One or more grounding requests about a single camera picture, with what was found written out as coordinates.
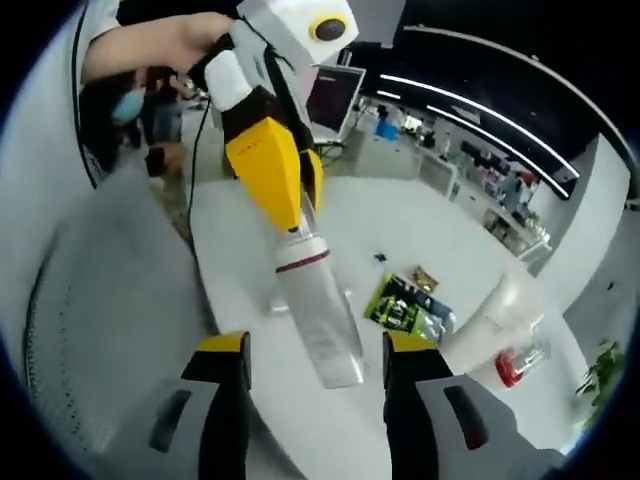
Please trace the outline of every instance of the person's arm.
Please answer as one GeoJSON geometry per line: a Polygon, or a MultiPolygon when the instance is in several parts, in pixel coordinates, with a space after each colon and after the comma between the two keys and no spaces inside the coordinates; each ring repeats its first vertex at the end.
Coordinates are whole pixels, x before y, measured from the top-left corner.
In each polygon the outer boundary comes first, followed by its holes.
{"type": "Polygon", "coordinates": [[[206,12],[114,28],[89,45],[82,82],[141,67],[187,73],[232,24],[224,15],[206,12]]]}
{"type": "Polygon", "coordinates": [[[195,95],[195,93],[189,90],[187,86],[178,80],[175,75],[171,75],[171,77],[169,77],[169,85],[171,85],[171,87],[184,98],[192,98],[195,95]]]}

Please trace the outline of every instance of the face mask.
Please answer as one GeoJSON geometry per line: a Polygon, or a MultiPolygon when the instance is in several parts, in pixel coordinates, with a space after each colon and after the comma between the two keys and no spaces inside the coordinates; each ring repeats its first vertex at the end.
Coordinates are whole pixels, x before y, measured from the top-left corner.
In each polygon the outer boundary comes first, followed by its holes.
{"type": "Polygon", "coordinates": [[[116,108],[113,109],[113,113],[111,114],[113,121],[124,125],[136,118],[140,114],[140,110],[142,110],[144,94],[144,88],[125,93],[116,105],[116,108]]]}

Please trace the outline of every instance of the potted plant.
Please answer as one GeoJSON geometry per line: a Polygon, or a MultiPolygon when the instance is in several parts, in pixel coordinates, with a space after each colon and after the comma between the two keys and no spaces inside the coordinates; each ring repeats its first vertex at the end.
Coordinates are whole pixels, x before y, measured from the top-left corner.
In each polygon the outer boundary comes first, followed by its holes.
{"type": "Polygon", "coordinates": [[[603,340],[600,346],[604,350],[587,371],[585,382],[576,390],[578,397],[592,399],[591,413],[585,422],[585,427],[593,425],[598,419],[624,370],[625,358],[620,351],[620,344],[603,340]]]}

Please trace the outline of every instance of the round white table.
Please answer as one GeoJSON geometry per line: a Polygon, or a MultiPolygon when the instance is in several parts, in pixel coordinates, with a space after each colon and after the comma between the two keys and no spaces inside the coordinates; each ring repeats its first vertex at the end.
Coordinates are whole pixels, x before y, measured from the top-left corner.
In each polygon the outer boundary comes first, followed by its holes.
{"type": "MultiPolygon", "coordinates": [[[[382,275],[421,265],[440,282],[435,296],[463,323],[497,284],[503,262],[518,262],[425,184],[326,179],[318,224],[337,276],[353,292],[349,302],[367,376],[357,387],[325,390],[293,320],[270,314],[277,291],[269,253],[273,230],[244,187],[231,180],[197,184],[191,223],[217,325],[223,333],[251,332],[251,396],[275,439],[309,480],[391,478],[383,422],[382,329],[363,318],[382,275]],[[376,261],[377,253],[388,261],[376,261]]],[[[543,323],[560,342],[552,348],[563,353],[554,352],[552,361],[501,399],[516,414],[525,438],[538,448],[560,448],[571,434],[569,400],[584,373],[584,358],[553,307],[543,323]]]]}

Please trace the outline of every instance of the led strip light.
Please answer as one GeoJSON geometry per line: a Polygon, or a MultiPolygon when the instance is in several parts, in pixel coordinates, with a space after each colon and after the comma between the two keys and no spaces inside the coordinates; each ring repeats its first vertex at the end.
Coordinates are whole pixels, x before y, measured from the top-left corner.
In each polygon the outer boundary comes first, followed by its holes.
{"type": "Polygon", "coordinates": [[[380,75],[380,78],[382,78],[383,80],[389,80],[389,81],[392,81],[392,82],[404,83],[404,84],[411,85],[411,86],[418,87],[418,88],[424,88],[425,90],[431,90],[432,92],[436,92],[436,93],[439,93],[441,95],[447,96],[449,98],[453,98],[453,99],[458,100],[460,102],[463,102],[463,103],[466,103],[468,105],[471,105],[472,107],[475,107],[478,110],[482,110],[483,112],[486,112],[489,115],[492,115],[492,116],[496,117],[497,119],[502,120],[507,125],[515,128],[520,133],[526,135],[528,138],[530,138],[535,143],[537,143],[542,148],[544,148],[547,152],[549,152],[554,158],[556,158],[573,175],[575,175],[576,178],[580,177],[580,173],[578,173],[578,171],[569,162],[567,162],[564,158],[562,158],[558,154],[558,152],[556,152],[553,148],[551,148],[549,145],[544,143],[541,139],[536,137],[533,133],[529,132],[528,130],[525,130],[524,128],[522,128],[517,123],[513,122],[512,120],[509,120],[504,115],[501,115],[498,112],[496,112],[494,110],[491,110],[489,107],[485,107],[484,105],[481,105],[481,104],[479,104],[477,102],[474,102],[473,100],[469,100],[468,98],[461,97],[460,95],[456,95],[455,93],[449,92],[447,90],[443,90],[441,88],[434,87],[432,85],[427,85],[426,83],[420,83],[420,82],[416,82],[414,80],[408,80],[406,78],[394,77],[394,76],[391,76],[391,75],[380,75]]]}
{"type": "Polygon", "coordinates": [[[396,100],[400,100],[400,95],[396,95],[395,93],[385,92],[383,90],[378,90],[376,92],[378,95],[383,95],[385,97],[394,98],[396,100]]]}
{"type": "Polygon", "coordinates": [[[489,47],[489,48],[493,48],[495,50],[499,50],[499,51],[501,51],[503,53],[506,53],[507,55],[511,55],[512,57],[515,57],[518,60],[521,60],[523,62],[526,62],[529,65],[531,65],[532,67],[537,68],[538,70],[546,73],[547,75],[549,75],[550,77],[554,78],[555,80],[560,82],[562,85],[567,87],[569,90],[571,90],[574,94],[576,94],[578,96],[578,98],[580,98],[583,102],[585,102],[587,105],[589,105],[594,112],[596,112],[596,114],[611,129],[611,131],[614,133],[614,135],[618,138],[618,141],[624,147],[625,152],[626,152],[626,154],[628,156],[628,159],[629,159],[628,160],[629,163],[627,163],[627,160],[625,160],[624,157],[622,159],[627,164],[627,168],[629,168],[629,170],[631,171],[632,178],[636,175],[635,172],[636,172],[637,169],[635,168],[635,165],[640,165],[640,161],[638,161],[638,158],[637,158],[636,154],[631,149],[631,145],[629,145],[629,143],[625,139],[624,135],[622,135],[622,132],[620,132],[618,127],[616,127],[616,125],[611,121],[611,119],[609,117],[607,117],[607,115],[600,109],[600,107],[598,107],[598,105],[596,105],[593,102],[593,100],[591,100],[589,97],[587,97],[578,87],[576,87],[569,80],[564,78],[558,72],[556,72],[556,71],[552,70],[551,68],[547,67],[540,60],[531,58],[531,57],[529,57],[527,55],[524,55],[523,53],[520,53],[520,52],[518,52],[516,50],[513,50],[513,49],[511,49],[509,47],[505,47],[504,45],[500,45],[499,43],[495,43],[495,42],[492,42],[492,41],[484,39],[484,38],[475,37],[473,35],[468,35],[466,33],[454,32],[452,30],[444,30],[444,29],[440,29],[440,28],[431,28],[431,27],[425,27],[425,26],[422,26],[422,25],[420,25],[420,26],[418,26],[418,25],[407,25],[407,26],[404,27],[404,31],[405,32],[409,32],[409,31],[422,32],[422,33],[428,33],[428,34],[430,33],[430,34],[433,34],[433,35],[444,35],[444,36],[447,36],[447,37],[458,38],[460,40],[466,40],[466,41],[469,41],[469,42],[474,42],[474,43],[477,43],[479,45],[484,45],[485,47],[489,47]]]}

